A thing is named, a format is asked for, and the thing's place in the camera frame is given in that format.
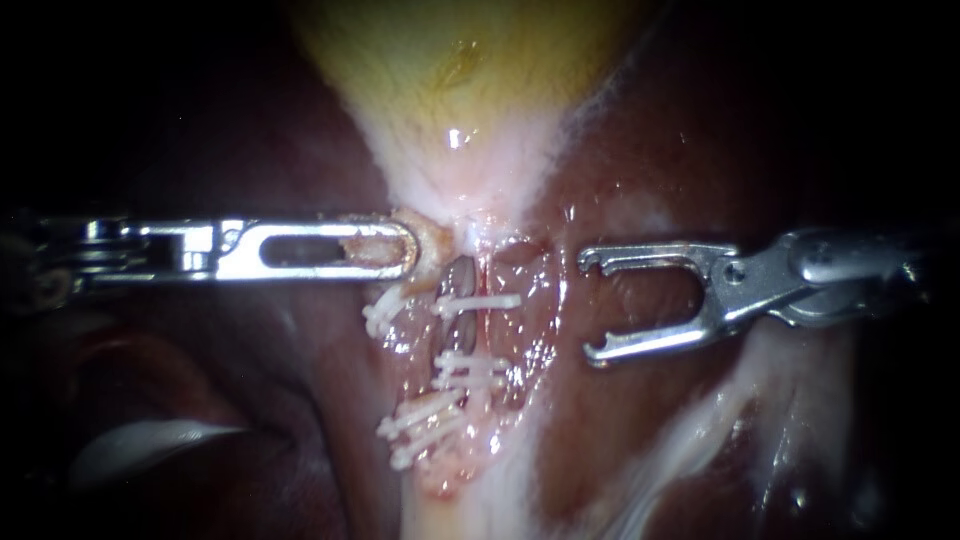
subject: metal grasper jaw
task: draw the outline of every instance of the metal grasper jaw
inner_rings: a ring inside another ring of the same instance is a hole
[[[605,368],[650,353],[713,343],[742,331],[760,315],[804,327],[876,317],[889,307],[885,297],[891,279],[902,275],[912,284],[913,263],[922,255],[896,235],[834,230],[788,232],[749,257],[727,244],[590,246],[577,257],[582,272],[594,265],[604,276],[621,270],[685,268],[700,280],[704,299],[686,323],[623,335],[608,332],[603,346],[588,343],[583,349],[591,366]]]
[[[37,259],[69,273],[69,295],[114,286],[189,282],[387,281],[416,265],[419,246],[404,225],[380,216],[317,220],[125,217],[44,218]],[[394,243],[388,261],[344,257],[340,243]]]
[[[710,269],[722,257],[734,257],[735,246],[727,244],[697,244],[691,242],[666,242],[627,246],[591,246],[577,256],[581,272],[594,265],[604,276],[621,270],[679,267],[690,270],[706,287]],[[594,347],[586,343],[583,350],[587,362],[597,368],[609,367],[629,361],[637,355],[656,351],[690,348],[711,341],[719,332],[715,320],[719,306],[710,295],[704,295],[700,312],[690,321],[677,326],[644,330],[625,335],[606,333],[606,343]]]

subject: dark background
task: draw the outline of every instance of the dark background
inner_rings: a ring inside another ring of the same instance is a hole
[[[800,144],[838,172],[824,205],[851,223],[956,223],[947,99],[956,46],[945,13],[849,0],[703,3],[737,28],[737,46],[798,126]],[[163,155],[202,108],[189,92],[195,81],[262,47],[294,47],[264,2],[54,2],[13,8],[6,19],[14,121],[4,207],[115,200],[115,189]],[[863,459],[888,473],[878,519],[891,535],[909,527],[923,537],[950,518],[958,318],[947,307],[957,298],[950,276],[945,283],[946,300],[871,324],[864,337],[858,392],[874,411],[864,421],[876,452]],[[44,483],[14,461],[23,457],[18,434],[42,419],[12,405],[0,418],[12,452],[3,498],[20,501],[6,507],[6,522],[49,519]]]

